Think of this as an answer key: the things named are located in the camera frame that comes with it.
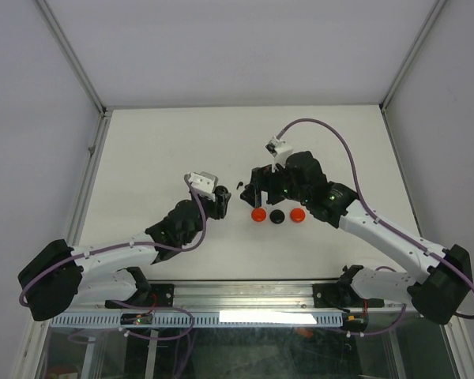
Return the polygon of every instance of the glass panel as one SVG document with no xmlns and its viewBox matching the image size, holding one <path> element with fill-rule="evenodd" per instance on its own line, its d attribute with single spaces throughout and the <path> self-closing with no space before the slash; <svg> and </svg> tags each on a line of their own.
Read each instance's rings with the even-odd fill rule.
<svg viewBox="0 0 474 379">
<path fill-rule="evenodd" d="M 371 314 L 373 324 L 396 314 Z M 182 329 L 134 329 L 174 336 Z M 321 328 L 199 328 L 150 342 L 114 331 L 51 328 L 37 377 L 79 379 L 418 379 L 456 378 L 442 328 L 409 316 L 395 331 L 351 337 Z"/>
</svg>

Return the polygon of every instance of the aluminum frame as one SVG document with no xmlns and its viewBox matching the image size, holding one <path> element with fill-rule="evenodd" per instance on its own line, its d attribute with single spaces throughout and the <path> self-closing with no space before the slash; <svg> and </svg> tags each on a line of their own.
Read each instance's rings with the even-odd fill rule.
<svg viewBox="0 0 474 379">
<path fill-rule="evenodd" d="M 92 139 L 92 144 L 88 146 L 88 156 L 86 158 L 85 170 L 83 172 L 77 198 L 74 203 L 71 222 L 66 232 L 66 241 L 69 245 L 78 243 L 81 237 L 82 224 L 88 210 L 89 198 L 96 179 L 96 172 L 102 156 L 105 137 L 107 136 L 109 122 L 112 113 L 106 112 L 99 117 L 98 124 Z M 13 379 L 32 379 L 36 377 L 37 367 L 42 357 L 43 345 L 47 336 L 49 321 L 36 322 L 29 318 L 28 326 L 24 334 L 20 359 L 14 363 L 11 373 Z"/>
<path fill-rule="evenodd" d="M 414 65 L 416 56 L 421 51 L 423 44 L 425 43 L 427 37 L 432 31 L 432 28 L 437 23 L 437 20 L 441 15 L 442 11 L 446 8 L 448 1 L 449 0 L 437 0 L 434 6 L 432 6 L 431 11 L 427 15 L 427 18 L 421 26 L 421 29 L 416 35 L 416 38 L 414 39 L 414 42 L 409 48 L 408 53 L 405 55 L 404 61 L 402 62 L 400 69 L 397 71 L 395 78 L 392 80 L 392 84 L 390 85 L 385 97 L 381 102 L 381 109 L 384 112 L 386 112 L 386 108 L 388 108 L 393 97 L 395 96 L 395 93 L 397 93 L 397 90 L 401 86 L 401 83 L 404 80 L 409 69 L 411 69 L 411 67 Z"/>
<path fill-rule="evenodd" d="M 388 133 L 389 142 L 392 145 L 393 154 L 398 163 L 402 182 L 404 183 L 405 192 L 408 195 L 409 204 L 411 205 L 418 233 L 420 236 L 423 236 L 416 216 L 416 210 L 412 204 L 408 183 L 405 179 L 404 170 L 402 168 L 403 165 L 401 158 L 397 152 L 397 144 L 393 139 L 388 119 L 386 118 L 385 108 L 382 108 L 382 118 L 385 123 L 386 132 Z M 454 363 L 453 367 L 456 368 L 458 377 L 460 379 L 474 379 L 474 346 L 472 345 L 467 328 L 465 327 L 465 321 L 458 317 L 452 317 L 449 324 L 443 328 L 443 332 L 445 334 L 446 346 L 449 348 Z"/>
<path fill-rule="evenodd" d="M 105 106 L 102 103 L 102 99 L 98 93 L 96 93 L 95 87 L 89 80 L 88 74 L 85 72 L 85 69 L 73 50 L 72 45 L 70 45 L 69 40 L 66 38 L 65 33 L 63 32 L 62 27 L 60 26 L 52 8 L 49 6 L 46 0 L 33 0 L 33 3 L 39 10 L 40 16 L 46 22 L 47 27 L 58 43 L 66 61 L 72 68 L 72 71 L 79 80 L 79 83 L 81 83 L 86 95 L 88 95 L 88 98 L 92 101 L 93 106 L 98 110 L 99 114 L 104 114 Z"/>
</svg>

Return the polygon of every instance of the red wire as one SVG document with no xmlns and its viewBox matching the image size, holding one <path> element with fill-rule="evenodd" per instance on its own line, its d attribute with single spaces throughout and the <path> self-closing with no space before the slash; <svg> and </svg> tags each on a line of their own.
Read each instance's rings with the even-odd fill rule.
<svg viewBox="0 0 474 379">
<path fill-rule="evenodd" d="M 367 299 L 365 298 L 363 300 L 363 313 L 362 313 L 362 316 L 366 316 L 367 315 L 367 311 L 369 310 L 369 303 L 367 302 Z"/>
<path fill-rule="evenodd" d="M 157 300 L 156 295 L 152 294 L 151 297 L 154 298 L 155 302 L 152 304 L 151 309 L 146 314 L 150 314 L 155 309 L 155 306 L 156 306 L 156 300 Z"/>
</svg>

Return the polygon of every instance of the red cap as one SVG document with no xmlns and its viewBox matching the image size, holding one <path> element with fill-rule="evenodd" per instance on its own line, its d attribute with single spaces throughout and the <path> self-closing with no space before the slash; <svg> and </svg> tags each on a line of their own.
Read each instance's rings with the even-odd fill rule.
<svg viewBox="0 0 474 379">
<path fill-rule="evenodd" d="M 306 213 L 301 208 L 294 208 L 290 212 L 290 218 L 294 223 L 301 223 L 306 218 Z"/>
<path fill-rule="evenodd" d="M 257 223 L 260 223 L 267 218 L 267 212 L 264 210 L 264 208 L 255 208 L 251 212 L 251 218 Z"/>
</svg>

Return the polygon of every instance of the metal bar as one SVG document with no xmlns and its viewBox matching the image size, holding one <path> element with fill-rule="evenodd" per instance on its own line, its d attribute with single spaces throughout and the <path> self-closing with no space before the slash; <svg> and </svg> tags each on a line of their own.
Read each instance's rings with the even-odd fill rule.
<svg viewBox="0 0 474 379">
<path fill-rule="evenodd" d="M 400 69 L 398 70 L 395 78 L 392 81 L 383 101 L 381 102 L 381 109 L 383 112 L 386 112 L 390 102 L 392 101 L 393 96 L 397 93 L 397 89 L 401 85 L 401 82 L 404 80 L 405 74 L 411 69 L 413 62 L 415 61 L 416 56 L 418 55 L 421 47 L 423 46 L 425 40 L 430 34 L 432 28 L 435 25 L 435 22 L 438 20 L 441 12 L 446 7 L 446 4 L 449 0 L 437 0 L 429 12 L 426 20 L 424 21 L 421 29 L 411 47 L 408 50 L 408 53 L 405 55 L 405 59 L 401 64 Z"/>
<path fill-rule="evenodd" d="M 152 329 L 151 330 L 151 337 L 157 337 L 158 331 Z M 144 378 L 153 379 L 155 373 L 155 363 L 156 363 L 156 346 L 158 345 L 158 341 L 151 340 L 149 341 L 149 349 L 148 349 L 148 360 L 145 364 L 145 375 Z"/>
<path fill-rule="evenodd" d="M 112 310 L 107 312 L 110 314 L 109 317 L 104 316 L 106 313 L 102 312 L 65 312 L 53 319 L 53 328 L 70 328 L 70 329 L 91 329 L 97 330 L 109 329 L 109 328 L 119 328 L 124 326 L 128 329 L 133 328 L 178 328 L 178 327 L 187 327 L 190 325 L 191 319 L 188 315 L 180 312 L 169 312 L 168 310 L 159 310 L 155 312 L 155 315 L 152 317 L 151 321 L 142 324 L 133 324 L 133 325 L 122 325 L 121 316 L 128 313 L 136 313 L 134 310 Z M 297 325 L 305 327 L 340 327 L 342 326 L 342 312 L 339 310 L 312 310 L 308 312 L 312 314 L 316 320 L 315 325 Z M 195 328 L 248 328 L 248 327 L 289 327 L 287 324 L 272 324 L 265 322 L 224 322 L 220 321 L 220 311 L 214 310 L 211 312 L 192 312 L 194 316 L 194 327 Z"/>
<path fill-rule="evenodd" d="M 89 378 L 93 354 L 95 353 L 96 338 L 88 337 L 88 342 L 88 345 L 86 345 L 85 360 L 82 364 L 81 379 Z"/>
<path fill-rule="evenodd" d="M 95 184 L 96 172 L 100 164 L 111 116 L 111 112 L 106 112 L 105 115 L 100 118 L 93 142 L 91 146 L 88 147 L 85 171 L 81 180 L 80 189 L 77 192 L 69 230 L 67 231 L 66 241 L 70 246 L 78 244 L 79 238 L 81 237 L 82 225 L 86 217 L 86 211 L 88 210 L 93 185 Z"/>
<path fill-rule="evenodd" d="M 406 180 L 406 177 L 405 177 L 404 164 L 402 163 L 401 157 L 398 154 L 397 143 L 393 139 L 392 132 L 389 128 L 388 119 L 386 118 L 386 112 L 382 112 L 382 120 L 385 123 L 385 128 L 386 128 L 386 132 L 388 133 L 389 142 L 392 145 L 392 150 L 393 150 L 393 154 L 395 155 L 395 160 L 397 161 L 398 170 L 401 173 L 402 183 L 404 183 L 405 193 L 408 196 L 409 206 L 411 207 L 411 210 L 412 210 L 412 216 L 414 217 L 414 221 L 416 223 L 416 228 L 418 229 L 419 235 L 421 237 L 423 237 L 423 234 L 421 232 L 421 227 L 420 227 L 419 221 L 418 221 L 418 216 L 417 216 L 416 210 L 414 208 L 414 204 L 412 203 L 411 191 L 409 189 L 409 186 L 408 186 L 408 183 L 407 183 L 407 180 Z"/>
<path fill-rule="evenodd" d="M 404 361 L 402 361 L 401 347 L 398 344 L 397 333 L 392 330 L 388 333 L 389 345 L 391 347 L 393 361 L 395 363 L 395 370 L 397 379 L 407 379 L 405 373 Z"/>
<path fill-rule="evenodd" d="M 12 379 L 31 379 L 35 377 L 42 358 L 43 342 L 47 336 L 49 322 L 28 323 L 26 333 L 21 344 L 21 356 L 16 360 L 16 364 L 11 373 Z"/>
<path fill-rule="evenodd" d="M 73 207 L 70 227 L 67 231 L 66 240 L 70 245 L 77 243 L 81 237 L 82 224 L 88 208 L 93 183 L 95 182 L 96 169 L 102 155 L 103 143 L 107 136 L 107 129 L 111 116 L 111 112 L 106 112 L 106 114 L 100 116 L 93 144 L 88 147 L 86 168 L 81 180 L 81 185 L 77 191 L 77 198 Z M 33 319 L 29 318 L 27 331 L 24 335 L 20 349 L 21 356 L 16 361 L 11 378 L 31 379 L 34 377 L 40 362 L 40 356 L 48 327 L 49 321 L 40 323 L 34 322 Z"/>
<path fill-rule="evenodd" d="M 53 34 L 53 37 L 56 39 L 56 42 L 58 43 L 63 55 L 72 68 L 73 73 L 81 83 L 82 88 L 85 90 L 99 114 L 103 114 L 105 112 L 105 106 L 103 105 L 101 98 L 98 96 L 98 93 L 96 93 L 95 87 L 89 80 L 88 74 L 85 72 L 85 69 L 77 58 L 69 40 L 66 38 L 65 33 L 63 32 L 58 19 L 53 13 L 52 8 L 49 6 L 49 4 L 47 4 L 46 0 L 33 0 L 33 2 L 37 6 L 40 15 L 46 22 L 47 27 Z"/>
<path fill-rule="evenodd" d="M 460 379 L 474 379 L 474 346 L 468 335 L 465 322 L 453 317 L 449 324 L 443 328 L 446 345 L 451 350 Z"/>
<path fill-rule="evenodd" d="M 386 363 L 389 371 L 389 379 L 397 379 L 397 368 L 395 365 L 395 360 L 393 357 L 393 350 L 392 350 L 392 344 L 389 339 L 389 335 L 385 334 L 381 337 L 381 341 L 383 344 L 383 347 L 385 349 L 385 356 L 386 356 Z"/>
</svg>

